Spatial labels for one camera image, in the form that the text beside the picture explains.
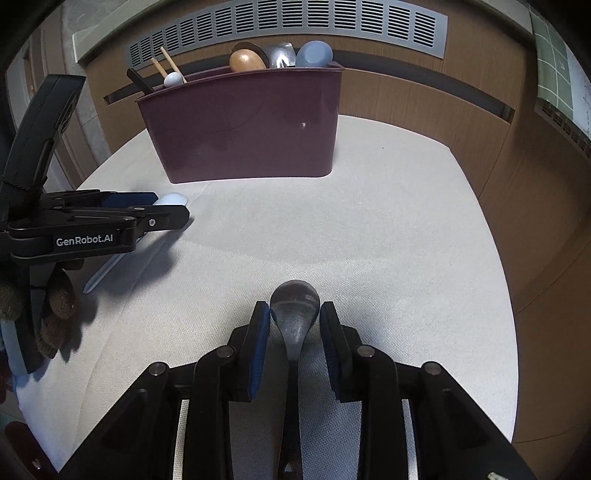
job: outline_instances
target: air vent grille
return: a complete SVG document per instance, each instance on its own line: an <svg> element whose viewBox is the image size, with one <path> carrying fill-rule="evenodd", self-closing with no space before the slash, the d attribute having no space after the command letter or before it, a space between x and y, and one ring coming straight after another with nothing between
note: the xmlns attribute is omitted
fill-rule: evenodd
<svg viewBox="0 0 591 480"><path fill-rule="evenodd" d="M238 33L251 32L255 29L255 13L253 4L237 5L234 8L236 15L236 31Z"/></svg>
<svg viewBox="0 0 591 480"><path fill-rule="evenodd" d="M232 35L232 9L230 7L216 10L216 36Z"/></svg>
<svg viewBox="0 0 591 480"><path fill-rule="evenodd" d="M136 69L160 56L266 35L366 38L443 58L447 17L399 0L232 0L206 7L140 37L126 49Z"/></svg>
<svg viewBox="0 0 591 480"><path fill-rule="evenodd" d="M361 2L361 31L382 34L384 5L377 2Z"/></svg>
<svg viewBox="0 0 591 480"><path fill-rule="evenodd" d="M283 0L281 3L281 25L283 28L304 26L304 4L302 0Z"/></svg>
<svg viewBox="0 0 591 480"><path fill-rule="evenodd" d="M178 24L181 31L181 45L186 47L195 43L195 25L193 19L183 20Z"/></svg>
<svg viewBox="0 0 591 480"><path fill-rule="evenodd" d="M277 28L277 0L259 0L259 29Z"/></svg>
<svg viewBox="0 0 591 480"><path fill-rule="evenodd" d="M329 27L330 21L329 0L309 0L308 1L308 26L309 27Z"/></svg>
<svg viewBox="0 0 591 480"><path fill-rule="evenodd" d="M435 18L430 15L415 12L413 40L426 47L432 47L435 43L435 23Z"/></svg>
<svg viewBox="0 0 591 480"><path fill-rule="evenodd" d="M164 38L166 40L166 50L175 51L179 47L177 26L172 25L164 30Z"/></svg>
<svg viewBox="0 0 591 480"><path fill-rule="evenodd" d="M162 35L162 31L156 32L152 35L152 48L153 48L153 57L157 57L158 55L162 55L160 51L160 47L164 47L164 36Z"/></svg>
<svg viewBox="0 0 591 480"><path fill-rule="evenodd" d="M357 23L357 2L335 0L335 28L355 30Z"/></svg>
<svg viewBox="0 0 591 480"><path fill-rule="evenodd" d="M401 40L408 40L409 31L410 10L390 5L388 9L388 35Z"/></svg>
<svg viewBox="0 0 591 480"><path fill-rule="evenodd" d="M198 15L195 21L197 22L197 40L211 40L213 38L212 13Z"/></svg>
<svg viewBox="0 0 591 480"><path fill-rule="evenodd" d="M149 61L152 58L152 42L150 38L143 38L139 42L139 47L142 51L142 61Z"/></svg>
<svg viewBox="0 0 591 480"><path fill-rule="evenodd" d="M140 63L142 63L142 55L139 53L139 43L134 43L129 48L129 56L131 58L131 66L137 67Z"/></svg>

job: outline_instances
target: blue gripper pad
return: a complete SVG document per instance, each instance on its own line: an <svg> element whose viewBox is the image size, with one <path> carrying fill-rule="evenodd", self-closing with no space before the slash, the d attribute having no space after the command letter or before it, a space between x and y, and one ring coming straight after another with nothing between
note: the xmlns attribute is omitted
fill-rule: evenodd
<svg viewBox="0 0 591 480"><path fill-rule="evenodd" d="M255 310L252 313L251 324L249 325L247 339L253 330L254 338L252 355L249 363L249 382L248 394L252 399L256 397L261 386L262 369L265 365L265 352L267 351L267 339L269 337L269 328L271 327L271 314L269 305L264 301L258 301Z"/></svg>
<svg viewBox="0 0 591 480"><path fill-rule="evenodd" d="M153 205L158 195L153 192L117 192L102 202L103 208L127 208L138 205Z"/></svg>

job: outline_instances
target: metal spoon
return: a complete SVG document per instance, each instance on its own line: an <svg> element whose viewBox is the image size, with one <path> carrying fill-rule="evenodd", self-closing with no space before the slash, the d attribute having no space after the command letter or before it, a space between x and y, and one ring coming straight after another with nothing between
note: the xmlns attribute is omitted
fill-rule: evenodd
<svg viewBox="0 0 591 480"><path fill-rule="evenodd" d="M320 310L320 297L312 285L290 280L271 296L271 314L279 327L287 351L287 395L278 480L303 480L298 405L298 363L304 339Z"/></svg>

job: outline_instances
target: green tile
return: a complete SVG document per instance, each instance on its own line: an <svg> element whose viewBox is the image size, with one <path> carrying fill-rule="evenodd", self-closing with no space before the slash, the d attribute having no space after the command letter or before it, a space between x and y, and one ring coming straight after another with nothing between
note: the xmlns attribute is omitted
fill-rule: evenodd
<svg viewBox="0 0 591 480"><path fill-rule="evenodd" d="M548 29L550 30L550 42L552 43L552 46L558 50L558 53L560 53L566 60L566 44L564 43L564 40L552 25L549 25Z"/></svg>
<svg viewBox="0 0 591 480"><path fill-rule="evenodd" d="M534 29L534 33L541 35L546 40L550 41L550 37L548 36L548 27L546 22L544 22L540 17L537 15L531 15L531 26Z"/></svg>
<svg viewBox="0 0 591 480"><path fill-rule="evenodd" d="M558 99L558 110L560 110L564 116L568 117L569 120L573 120L573 109L560 99Z"/></svg>
<svg viewBox="0 0 591 480"><path fill-rule="evenodd" d="M556 85L556 70L552 65L548 65L543 61L538 60L538 85L546 87L552 90L554 93L557 92L558 87Z"/></svg>
<svg viewBox="0 0 591 480"><path fill-rule="evenodd" d="M546 90L545 88L538 88L538 97L558 108L558 97L551 91Z"/></svg>
<svg viewBox="0 0 591 480"><path fill-rule="evenodd" d="M548 40L541 37L535 38L535 48L538 53L538 58L547 61L554 65L554 49Z"/></svg>
<svg viewBox="0 0 591 480"><path fill-rule="evenodd" d="M556 54L556 70L558 70L558 73L570 83L569 62L558 54Z"/></svg>
<svg viewBox="0 0 591 480"><path fill-rule="evenodd" d="M571 109L573 108L573 92L570 90L569 83L560 75L558 75L558 98Z"/></svg>

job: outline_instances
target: black handle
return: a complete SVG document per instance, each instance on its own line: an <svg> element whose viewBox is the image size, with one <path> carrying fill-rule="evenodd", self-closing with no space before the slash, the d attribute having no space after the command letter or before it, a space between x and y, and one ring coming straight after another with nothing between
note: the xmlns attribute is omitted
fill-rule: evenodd
<svg viewBox="0 0 591 480"><path fill-rule="evenodd" d="M287 396L283 437L279 455L278 480L303 480L300 442L300 405L298 401L298 362L290 360L287 372Z"/></svg>

